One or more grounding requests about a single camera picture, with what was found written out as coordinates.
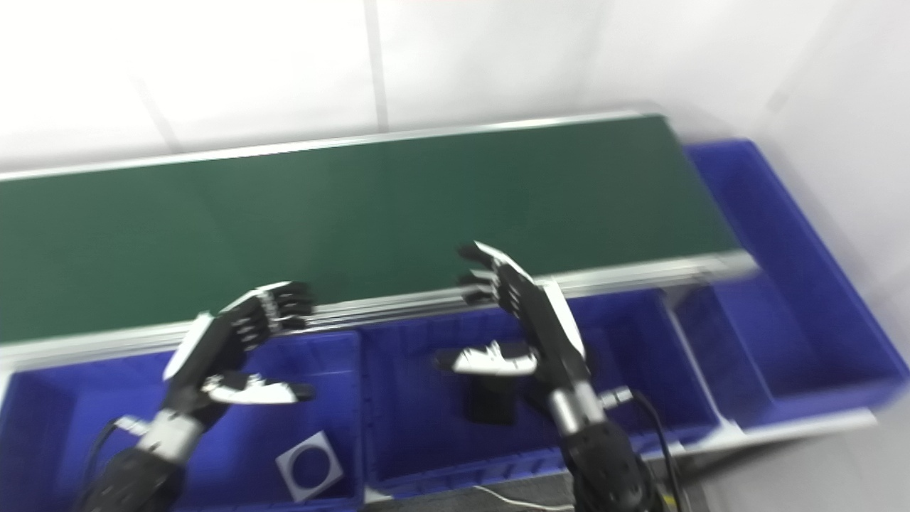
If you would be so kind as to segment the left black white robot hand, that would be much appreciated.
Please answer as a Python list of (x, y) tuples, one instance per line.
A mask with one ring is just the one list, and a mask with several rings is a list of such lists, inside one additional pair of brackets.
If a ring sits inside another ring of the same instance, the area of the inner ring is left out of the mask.
[(313, 400), (314, 385), (254, 377), (243, 372), (248, 353), (270, 338), (308, 326), (314, 298), (304, 282), (251, 289), (216, 315), (201, 312), (163, 373), (168, 389), (161, 410), (185, 415), (210, 430), (231, 405), (296, 404)]

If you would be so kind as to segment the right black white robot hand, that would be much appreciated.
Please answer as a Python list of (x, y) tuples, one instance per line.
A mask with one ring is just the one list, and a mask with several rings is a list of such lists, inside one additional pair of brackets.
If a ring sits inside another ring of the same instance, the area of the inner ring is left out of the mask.
[(548, 386), (550, 402), (565, 399), (578, 415), (601, 416), (581, 331), (558, 283), (533, 278), (506, 253), (482, 242), (462, 245), (457, 253), (483, 267), (459, 279), (466, 304), (497, 305), (519, 321), (524, 341), (443, 349), (434, 357), (438, 369), (488, 377), (537, 375)]

